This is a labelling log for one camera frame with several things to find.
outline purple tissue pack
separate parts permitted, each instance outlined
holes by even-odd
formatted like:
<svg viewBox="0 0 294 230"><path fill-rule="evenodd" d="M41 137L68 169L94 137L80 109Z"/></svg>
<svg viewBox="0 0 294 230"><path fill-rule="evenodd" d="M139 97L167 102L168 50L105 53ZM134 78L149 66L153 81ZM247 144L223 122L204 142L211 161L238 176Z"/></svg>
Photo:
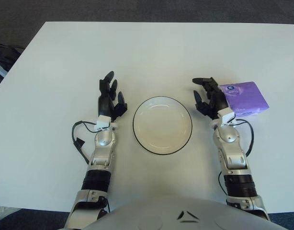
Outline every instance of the purple tissue pack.
<svg viewBox="0 0 294 230"><path fill-rule="evenodd" d="M220 85L236 116L258 114L269 108L254 82Z"/></svg>

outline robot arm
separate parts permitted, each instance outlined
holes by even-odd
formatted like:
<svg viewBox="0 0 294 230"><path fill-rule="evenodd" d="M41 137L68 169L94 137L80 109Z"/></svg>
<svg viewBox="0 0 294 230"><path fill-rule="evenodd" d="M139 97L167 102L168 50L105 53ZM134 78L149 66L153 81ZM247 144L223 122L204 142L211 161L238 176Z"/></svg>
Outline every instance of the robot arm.
<svg viewBox="0 0 294 230"><path fill-rule="evenodd" d="M99 117L94 126L97 132L94 139L95 150L89 160L82 188L77 193L66 221L66 229L83 229L107 214L104 208L108 205L107 192L115 157L113 150L116 145L114 130L117 129L117 124L114 120L127 110L121 92L118 93L118 104L113 106L117 88L117 80L114 80L110 88L113 76L114 72L111 71L100 80L102 94L98 99Z"/></svg>
<svg viewBox="0 0 294 230"><path fill-rule="evenodd" d="M234 128L236 116L228 107L224 93L213 78L196 78L193 82L204 87L210 100L209 104L202 102L199 93L194 91L197 110L212 118L213 140L227 188L227 204L270 220L262 198L256 192L246 154L240 147L240 135Z"/></svg>

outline floor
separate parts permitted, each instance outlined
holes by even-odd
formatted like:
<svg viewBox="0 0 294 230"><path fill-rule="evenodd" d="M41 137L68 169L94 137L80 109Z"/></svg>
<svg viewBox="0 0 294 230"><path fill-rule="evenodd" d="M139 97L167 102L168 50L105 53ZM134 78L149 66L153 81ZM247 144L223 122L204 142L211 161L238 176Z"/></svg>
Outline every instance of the floor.
<svg viewBox="0 0 294 230"><path fill-rule="evenodd" d="M27 46L45 21L294 24L294 0L0 0L0 43ZM22 209L0 230L55 230L67 216ZM270 217L294 230L294 212Z"/></svg>

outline cable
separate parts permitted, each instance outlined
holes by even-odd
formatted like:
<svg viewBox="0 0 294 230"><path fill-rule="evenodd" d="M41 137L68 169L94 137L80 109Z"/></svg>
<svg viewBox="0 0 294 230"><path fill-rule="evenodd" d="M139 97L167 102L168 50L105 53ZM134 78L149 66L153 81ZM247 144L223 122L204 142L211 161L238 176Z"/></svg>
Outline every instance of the cable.
<svg viewBox="0 0 294 230"><path fill-rule="evenodd" d="M251 142L250 142L250 145L249 145L249 148L246 152L246 157L250 155L251 151L252 151L252 147L253 147L253 142L254 142L254 132L253 132L253 127L251 126L251 124L244 120L244 119L236 119L237 121L242 121L241 123L238 123L236 125L230 125L230 126L239 126L241 124L244 124L244 123L247 123L250 127L250 132L251 132Z"/></svg>
<svg viewBox="0 0 294 230"><path fill-rule="evenodd" d="M99 131L91 131L86 124L91 124L91 125L96 125L95 123L89 122L89 121L83 121L84 126L86 127L86 129L88 131L90 131L91 133L99 133Z"/></svg>
<svg viewBox="0 0 294 230"><path fill-rule="evenodd" d="M220 180L219 180L219 177L220 175L222 174L222 171L220 171L219 175L218 175L218 183L219 183L219 186L222 188L223 192L227 195L226 191L224 190L224 188L222 187L222 184L220 183Z"/></svg>
<svg viewBox="0 0 294 230"><path fill-rule="evenodd" d="M84 124L84 126L87 128L88 131L90 131L91 133L98 133L100 131L96 131L96 132L93 132L91 130L89 130L89 128L87 127L86 124L91 124L91 125L95 125L95 123L92 123L92 122L89 122L89 121L78 121L76 122L73 127L72 127L72 130L71 130L71 138L72 138L72 142L74 143L76 149L78 150L78 152L81 154L81 156L84 158L85 162L87 164L89 164L89 159L84 155L84 153L82 152L81 150L81 146L79 145L79 143L75 140L75 137L74 137L74 131L75 131L75 128L76 126L80 125L80 124Z"/></svg>
<svg viewBox="0 0 294 230"><path fill-rule="evenodd" d="M108 210L109 210L109 213L111 212L111 210L110 210L110 205L109 205L109 201L108 201Z"/></svg>
<svg viewBox="0 0 294 230"><path fill-rule="evenodd" d="M251 124L244 120L244 119L236 119L237 121L242 121L241 123L238 123L238 124L235 124L235 125L230 125L230 126L239 126L241 124L244 124L244 123L247 123L250 127L250 131L251 131L251 142L250 142L250 145L249 145L249 148L246 152L246 157L248 157L252 151L252 147L253 147L253 142L254 142L254 132L253 132L253 127L251 126ZM218 183L219 183L219 186L221 187L221 189L223 190L223 192L227 195L227 193L225 192L224 188L222 187L221 183L220 183L220 180L219 180L219 177L220 175L222 174L222 171L220 171L219 175L218 175Z"/></svg>

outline table surface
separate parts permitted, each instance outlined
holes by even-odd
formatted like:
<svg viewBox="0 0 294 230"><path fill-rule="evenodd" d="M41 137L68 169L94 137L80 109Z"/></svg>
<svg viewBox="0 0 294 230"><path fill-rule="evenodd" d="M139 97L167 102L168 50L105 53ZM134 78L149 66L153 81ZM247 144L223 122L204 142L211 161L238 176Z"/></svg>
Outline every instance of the table surface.
<svg viewBox="0 0 294 230"><path fill-rule="evenodd" d="M192 78L254 81L270 109L249 116L249 156L268 212L294 211L294 25L242 23L45 23L0 85L0 205L70 211L87 165L71 127L95 122L99 79L115 71L128 111L116 120L112 208L180 195L225 202L210 119L194 107ZM193 131L180 151L159 156L133 134L138 106L169 96L189 111ZM242 146L249 128L238 127ZM83 151L94 149L82 126Z"/></svg>

